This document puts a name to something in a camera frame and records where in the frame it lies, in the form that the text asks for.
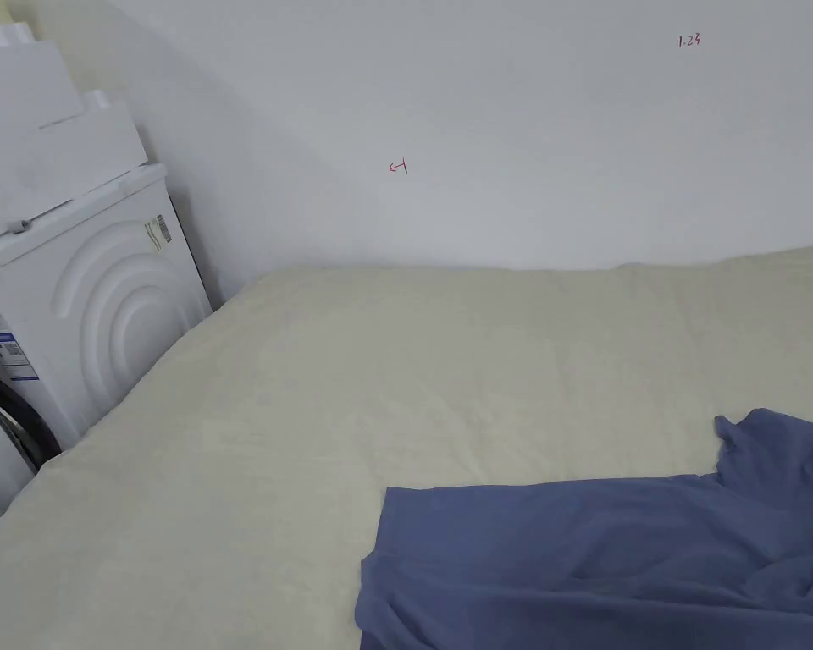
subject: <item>barcode label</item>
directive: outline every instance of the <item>barcode label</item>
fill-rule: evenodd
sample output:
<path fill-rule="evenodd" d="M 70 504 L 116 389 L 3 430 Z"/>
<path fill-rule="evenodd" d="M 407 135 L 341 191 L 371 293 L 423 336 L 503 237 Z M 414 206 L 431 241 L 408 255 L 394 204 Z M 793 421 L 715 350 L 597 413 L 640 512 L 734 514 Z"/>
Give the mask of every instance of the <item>barcode label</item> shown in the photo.
<path fill-rule="evenodd" d="M 163 233 L 163 239 L 165 240 L 166 244 L 171 243 L 171 233 L 169 232 L 169 226 L 165 224 L 165 219 L 163 219 L 163 215 L 157 215 L 157 224 L 159 225 L 159 231 Z"/>

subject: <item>mattress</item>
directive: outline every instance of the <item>mattress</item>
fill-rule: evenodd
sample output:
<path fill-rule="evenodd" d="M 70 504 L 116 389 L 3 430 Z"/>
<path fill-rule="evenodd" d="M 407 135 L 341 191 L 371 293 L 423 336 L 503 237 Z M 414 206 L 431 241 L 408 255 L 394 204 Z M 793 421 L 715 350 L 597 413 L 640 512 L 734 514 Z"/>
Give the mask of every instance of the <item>mattress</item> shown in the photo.
<path fill-rule="evenodd" d="M 275 273 L 0 519 L 0 649 L 357 648 L 385 486 L 707 472 L 758 406 L 813 421 L 813 249 Z"/>

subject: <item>white washing machine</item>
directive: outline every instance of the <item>white washing machine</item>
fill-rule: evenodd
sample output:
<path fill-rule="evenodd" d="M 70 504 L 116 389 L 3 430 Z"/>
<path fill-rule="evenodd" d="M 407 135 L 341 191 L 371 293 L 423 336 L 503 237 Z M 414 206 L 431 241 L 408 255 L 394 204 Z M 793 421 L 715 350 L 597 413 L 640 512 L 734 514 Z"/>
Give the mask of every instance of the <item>white washing machine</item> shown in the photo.
<path fill-rule="evenodd" d="M 0 378 L 63 449 L 211 314 L 164 178 L 138 168 L 0 237 Z"/>

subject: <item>white packaging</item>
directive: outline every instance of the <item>white packaging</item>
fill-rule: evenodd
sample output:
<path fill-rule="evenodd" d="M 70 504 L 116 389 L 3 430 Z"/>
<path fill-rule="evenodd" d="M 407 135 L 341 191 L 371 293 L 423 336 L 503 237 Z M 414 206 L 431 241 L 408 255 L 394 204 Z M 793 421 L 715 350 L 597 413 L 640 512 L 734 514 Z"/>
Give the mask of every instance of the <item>white packaging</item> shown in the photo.
<path fill-rule="evenodd" d="M 0 234 L 146 161 L 122 102 L 7 141 L 0 146 Z"/>
<path fill-rule="evenodd" d="M 0 47 L 0 141 L 84 112 L 51 41 Z"/>
<path fill-rule="evenodd" d="M 35 42 L 33 32 L 26 23 L 14 23 L 12 25 L 0 25 L 0 47 L 7 45 L 21 45 L 23 43 Z"/>

